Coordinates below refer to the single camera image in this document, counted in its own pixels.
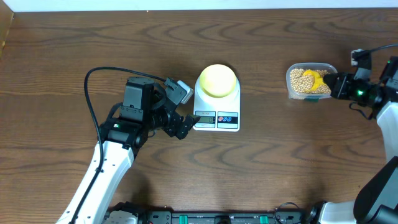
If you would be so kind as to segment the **yellow measuring scoop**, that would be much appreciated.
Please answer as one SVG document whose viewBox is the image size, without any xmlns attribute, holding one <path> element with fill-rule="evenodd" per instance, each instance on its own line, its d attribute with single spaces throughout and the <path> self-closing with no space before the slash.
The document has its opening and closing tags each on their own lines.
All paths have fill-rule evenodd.
<svg viewBox="0 0 398 224">
<path fill-rule="evenodd" d="M 316 70 L 306 70 L 303 73 L 303 76 L 311 76 L 313 77 L 313 85 L 311 88 L 305 90 L 306 92 L 317 91 L 321 85 L 324 85 L 323 77 Z"/>
</svg>

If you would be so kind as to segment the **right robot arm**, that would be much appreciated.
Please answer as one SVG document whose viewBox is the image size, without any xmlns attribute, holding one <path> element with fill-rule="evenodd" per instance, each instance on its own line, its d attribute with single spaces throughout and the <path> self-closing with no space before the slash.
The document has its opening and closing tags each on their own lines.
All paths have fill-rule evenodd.
<svg viewBox="0 0 398 224">
<path fill-rule="evenodd" d="M 359 49 L 351 56 L 354 73 L 326 75 L 324 82 L 337 100 L 348 100 L 349 108 L 370 110 L 367 120 L 380 129 L 381 166 L 354 200 L 320 202 L 312 207 L 304 223 L 397 223 L 397 57 L 391 57 L 379 79 L 371 81 L 371 53 Z"/>
</svg>

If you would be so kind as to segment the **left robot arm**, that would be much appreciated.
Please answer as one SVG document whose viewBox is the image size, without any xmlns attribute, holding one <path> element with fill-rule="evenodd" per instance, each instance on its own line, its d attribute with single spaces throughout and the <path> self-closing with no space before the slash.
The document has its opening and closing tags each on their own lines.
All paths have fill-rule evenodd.
<svg viewBox="0 0 398 224">
<path fill-rule="evenodd" d="M 98 127 L 89 168 L 59 223 L 101 223 L 113 195 L 150 133 L 164 130 L 170 137 L 183 139 L 199 117 L 176 112 L 193 90 L 183 81 L 171 78 L 160 85 L 153 79 L 131 77 L 124 100 L 115 104 Z"/>
</svg>

